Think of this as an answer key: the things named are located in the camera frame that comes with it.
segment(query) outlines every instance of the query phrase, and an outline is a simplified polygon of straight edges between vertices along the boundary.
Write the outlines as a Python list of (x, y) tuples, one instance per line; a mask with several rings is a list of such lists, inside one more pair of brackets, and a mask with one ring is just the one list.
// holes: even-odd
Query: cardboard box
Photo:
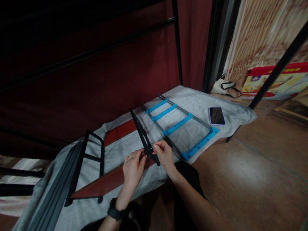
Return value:
[[(247, 72), (243, 81), (243, 99), (253, 99), (275, 66), (256, 67)], [(289, 64), (270, 87), (263, 99), (284, 100), (308, 86), (308, 62)]]

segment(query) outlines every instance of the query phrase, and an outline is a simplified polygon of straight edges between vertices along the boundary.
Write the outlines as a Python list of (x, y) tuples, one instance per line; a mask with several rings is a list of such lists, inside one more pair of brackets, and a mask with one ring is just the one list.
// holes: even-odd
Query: smartphone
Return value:
[(220, 125), (220, 126), (226, 125), (221, 107), (210, 107), (209, 111), (210, 111), (211, 125)]

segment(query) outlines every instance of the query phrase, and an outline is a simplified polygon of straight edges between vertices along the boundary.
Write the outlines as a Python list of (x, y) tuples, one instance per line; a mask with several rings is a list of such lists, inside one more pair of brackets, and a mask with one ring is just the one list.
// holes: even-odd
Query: dark red wall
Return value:
[[(178, 0), (184, 85), (197, 90), (202, 88), (211, 4), (211, 0)], [(171, 1), (167, 1), (2, 57), (1, 84), (170, 17)], [(96, 130), (178, 85), (170, 26), (2, 93), (0, 124), (68, 144), (83, 137), (86, 129)], [(0, 146), (6, 153), (1, 155), (10, 152), (10, 145), (23, 150), (24, 145), (10, 144), (12, 139), (5, 137)]]

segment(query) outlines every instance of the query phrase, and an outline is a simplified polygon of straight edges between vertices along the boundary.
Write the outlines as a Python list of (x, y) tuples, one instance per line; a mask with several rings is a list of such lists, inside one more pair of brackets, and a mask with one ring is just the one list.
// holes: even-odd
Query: watch strap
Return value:
[(116, 198), (113, 198), (110, 202), (110, 207), (108, 210), (108, 215), (111, 216), (112, 218), (116, 219), (116, 221), (123, 219), (126, 215), (128, 210), (117, 210), (116, 209)]

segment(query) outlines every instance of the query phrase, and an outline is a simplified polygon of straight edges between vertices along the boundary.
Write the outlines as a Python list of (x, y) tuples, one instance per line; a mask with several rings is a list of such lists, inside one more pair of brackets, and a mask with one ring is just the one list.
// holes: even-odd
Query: blue plastic frame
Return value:
[(161, 101), (160, 103), (156, 104), (155, 106), (147, 109), (146, 113), (151, 113), (152, 111), (156, 110), (157, 108), (159, 108), (160, 106), (164, 105), (166, 102), (168, 102), (168, 98), (166, 98), (164, 101)]
[(189, 152), (183, 152), (182, 157), (188, 161), (191, 157), (193, 157), (204, 145), (206, 145), (217, 133), (219, 130), (215, 127), (210, 129), (210, 132), (200, 140)]
[(176, 130), (178, 130), (182, 125), (184, 125), (188, 120), (190, 120), (193, 117), (193, 114), (188, 113), (188, 116), (183, 119), (182, 121), (178, 122), (176, 125), (172, 126), (169, 130), (164, 130), (163, 134), (164, 135), (171, 135), (174, 133)]
[(157, 116), (153, 116), (152, 117), (152, 121), (154, 122), (154, 120), (158, 121), (161, 117), (165, 116), (166, 114), (168, 114), (169, 112), (171, 112), (173, 109), (176, 108), (176, 104), (172, 105), (171, 107), (169, 107), (167, 110), (163, 111), (162, 113), (158, 114)]
[[(146, 113), (149, 114), (150, 117), (152, 117), (152, 121), (155, 122), (165, 116), (167, 113), (171, 112), (173, 109), (177, 107), (177, 104), (173, 104), (170, 108), (167, 110), (163, 111), (162, 113), (158, 114), (157, 116), (152, 116), (150, 113), (160, 106), (164, 105), (165, 103), (168, 102), (168, 98), (165, 98), (162, 102), (158, 103), (157, 105), (151, 107), (150, 109), (146, 109)], [(163, 130), (163, 134), (165, 136), (169, 136), (172, 133), (174, 133), (177, 129), (179, 129), (181, 126), (183, 126), (187, 121), (189, 121), (191, 118), (193, 118), (192, 113), (188, 113), (187, 117), (184, 118), (182, 121), (178, 122), (174, 126), (172, 126), (168, 130)], [(210, 132), (202, 139), (200, 140), (192, 149), (190, 149), (188, 152), (183, 152), (182, 157), (188, 161), (190, 158), (192, 158), (204, 145), (206, 145), (217, 133), (219, 130), (215, 127), (210, 128)]]

